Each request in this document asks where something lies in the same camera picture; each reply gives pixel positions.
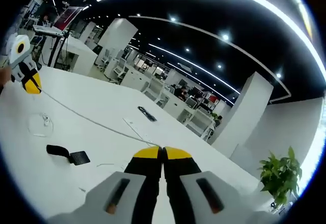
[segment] white cable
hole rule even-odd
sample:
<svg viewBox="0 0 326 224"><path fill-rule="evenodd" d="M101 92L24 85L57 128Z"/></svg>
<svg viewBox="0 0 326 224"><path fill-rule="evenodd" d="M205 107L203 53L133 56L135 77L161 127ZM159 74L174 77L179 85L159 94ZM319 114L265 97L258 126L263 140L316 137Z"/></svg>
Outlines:
<svg viewBox="0 0 326 224"><path fill-rule="evenodd" d="M49 94L48 94L47 92L45 92L43 89L41 89L41 88L39 88L39 89L40 89L44 94L46 94L49 98L51 98L52 100L54 100L55 102L57 102L57 103L60 104L61 106L65 107L66 109L70 110L71 112L75 113L76 115L78 115L78 116L80 116L80 117L83 117L84 119L86 119L86 120L88 120L88 121L90 121L90 122L93 122L94 124L96 124L96 125L98 125L98 126L101 126L101 127L105 128L105 129L107 129L107 130L113 131L113 132L115 132L115 133L117 133L117 134L120 134L120 135L122 135L122 136L126 136L126 137L128 137L128 138L135 139L135 140L141 141L141 142L146 143L146 144L151 144L151 145L159 146L159 147L160 147L160 145L158 145L158 144L154 144L154 143L152 143L152 142L145 141L145 140L139 139L139 138L137 138L137 137L133 137L133 136L130 136L130 135L124 134L123 132L116 131L115 129L112 129L112 128L109 128L109 127L106 127L106 126L104 126L104 125L102 125L102 124L100 124L100 123L98 123L98 122L96 122L96 121L93 121L92 119L89 119L89 118L87 118L87 117L85 117L85 116L79 114L78 112L76 112L76 111L74 111L73 109L67 107L66 105L64 105L64 104L61 103L60 101L56 100L54 97L52 97L51 95L49 95Z"/></svg>

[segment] black ceiling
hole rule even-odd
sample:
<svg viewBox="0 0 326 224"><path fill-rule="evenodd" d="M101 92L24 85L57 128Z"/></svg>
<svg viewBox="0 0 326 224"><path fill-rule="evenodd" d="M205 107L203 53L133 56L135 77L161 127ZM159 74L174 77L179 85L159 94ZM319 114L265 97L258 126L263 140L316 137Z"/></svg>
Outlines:
<svg viewBox="0 0 326 224"><path fill-rule="evenodd" d="M56 0L58 7L61 1ZM175 17L177 21L217 35L227 33L231 42L253 55L272 72L282 74L283 83L292 93L291 98L282 102L314 98L320 96L324 89L321 72L303 42L280 18L252 0L103 0L99 3L88 0L87 3L92 7L82 12L82 18L91 18L106 27L120 14L141 33L134 36L136 40L131 41L132 45L140 45L142 53L151 51L164 64L170 62L177 66L177 63L186 62L148 43L202 66L239 91L246 79L257 71L275 86L272 99L287 95L270 74L226 43L174 23L130 18L130 15L140 13L164 19ZM216 91L233 96L233 91L227 86L197 68L193 69L193 75L195 72L198 74L196 77L208 85L214 87L216 84Z"/></svg>

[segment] ceiling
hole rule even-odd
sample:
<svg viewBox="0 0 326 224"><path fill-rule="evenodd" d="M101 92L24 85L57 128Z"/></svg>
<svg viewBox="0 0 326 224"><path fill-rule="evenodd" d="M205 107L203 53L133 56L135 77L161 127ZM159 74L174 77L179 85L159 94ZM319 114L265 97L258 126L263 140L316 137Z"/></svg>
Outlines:
<svg viewBox="0 0 326 224"><path fill-rule="evenodd" d="M63 6L61 1L56 0L58 8ZM324 79L307 47L280 18L252 0L103 0L99 3L87 0L87 4L92 7L82 12L82 18L91 18L96 24L107 27L120 14L139 30L131 45L144 54L151 51L156 56L154 59L159 58L158 61L165 65L167 62L176 66L187 63L148 43L200 65L238 91L257 71L275 86L271 99L287 95L261 66L225 42L175 23L130 16L139 13L163 19L176 18L176 21L219 36L227 34L229 41L253 55L273 73L282 75L281 80L292 97L280 102L315 98L323 93ZM232 100L234 92L202 70L194 67L192 75Z"/></svg>

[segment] floor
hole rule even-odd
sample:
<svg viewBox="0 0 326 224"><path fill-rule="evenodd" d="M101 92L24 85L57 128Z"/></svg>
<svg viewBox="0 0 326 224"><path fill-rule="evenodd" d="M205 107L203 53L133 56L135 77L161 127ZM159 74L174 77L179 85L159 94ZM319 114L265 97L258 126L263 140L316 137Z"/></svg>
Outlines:
<svg viewBox="0 0 326 224"><path fill-rule="evenodd" d="M91 71L88 74L88 76L92 77L92 78L95 78L95 79L98 79L98 80L108 81L106 76L95 65L92 66Z"/></svg>

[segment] white robot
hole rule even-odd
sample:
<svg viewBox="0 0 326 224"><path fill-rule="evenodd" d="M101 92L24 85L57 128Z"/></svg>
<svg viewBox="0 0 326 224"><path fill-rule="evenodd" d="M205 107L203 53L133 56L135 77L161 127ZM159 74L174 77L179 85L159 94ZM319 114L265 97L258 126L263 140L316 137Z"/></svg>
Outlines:
<svg viewBox="0 0 326 224"><path fill-rule="evenodd" d="M12 69L11 79L22 83L30 94L41 93L41 80L36 64L31 56L31 44L27 35L13 34L7 44L9 63Z"/></svg>

